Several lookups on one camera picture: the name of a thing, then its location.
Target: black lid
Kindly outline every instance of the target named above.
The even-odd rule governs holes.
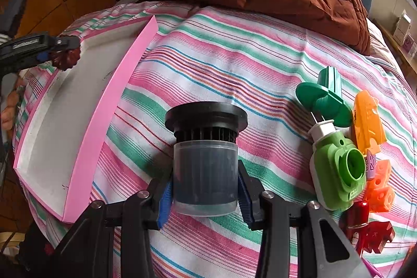
[[[172,132],[205,127],[223,127],[235,132],[248,126],[248,115],[240,107],[219,102],[194,102],[173,107],[165,115]]]

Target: screw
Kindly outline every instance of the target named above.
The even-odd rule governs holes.
[[[93,202],[90,204],[90,206],[91,206],[93,209],[99,209],[100,207],[102,207],[102,206],[103,206],[103,201],[102,201],[102,200],[95,200],[95,201],[93,201]]]
[[[137,193],[139,198],[145,199],[149,197],[149,192],[146,190],[141,190]]]
[[[264,197],[266,199],[271,199],[274,196],[275,196],[275,193],[273,193],[272,191],[265,190],[264,192],[262,192],[262,197]]]
[[[313,209],[318,209],[320,207],[320,204],[314,200],[310,200],[307,205]]]

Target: orange plastic toy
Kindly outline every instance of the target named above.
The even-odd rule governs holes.
[[[368,202],[369,212],[388,212],[394,202],[395,192],[389,186],[391,163],[389,160],[377,161],[375,178],[368,181],[364,200]]]
[[[370,149],[373,155],[377,154],[381,151],[379,145],[387,141],[377,109],[378,99],[372,97],[367,90],[356,95],[353,124],[357,147],[363,155],[366,155],[366,149]]]

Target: green plastic object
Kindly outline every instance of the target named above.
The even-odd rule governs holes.
[[[320,112],[325,120],[333,119],[335,126],[351,126],[352,110],[341,97],[341,78],[334,67],[322,69],[317,83],[298,84],[295,94],[308,111]]]
[[[313,145],[310,172],[318,201],[329,210],[351,207],[366,185],[364,157],[340,131]]]

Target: striped bedsheet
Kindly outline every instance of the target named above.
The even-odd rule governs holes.
[[[379,99],[388,142],[379,159],[390,159],[389,184],[397,196],[390,220],[396,232],[382,254],[364,254],[385,277],[401,266],[417,240],[417,105],[404,77],[385,61],[364,57],[342,43],[269,16],[172,2],[129,4],[89,14],[66,34],[85,36],[121,21],[156,16],[159,31],[124,90],[107,132],[91,188],[91,200],[126,199],[147,187],[173,157],[174,137],[164,127],[170,108],[193,101],[221,101],[248,113],[238,137],[239,158],[250,175],[286,200],[315,199],[309,173],[312,125],[295,88],[316,82],[330,65],[342,78],[343,98],[353,107],[367,89]],[[14,147],[42,86],[53,68],[32,69],[16,122]],[[56,246],[66,227],[26,192],[36,223]],[[332,213],[338,220],[340,213]],[[159,232],[151,232],[154,269],[159,277],[253,277],[261,232],[243,223],[240,210],[216,218],[177,213]],[[114,241],[114,276],[120,277],[120,230]],[[291,277],[297,274],[297,246],[291,231]]]

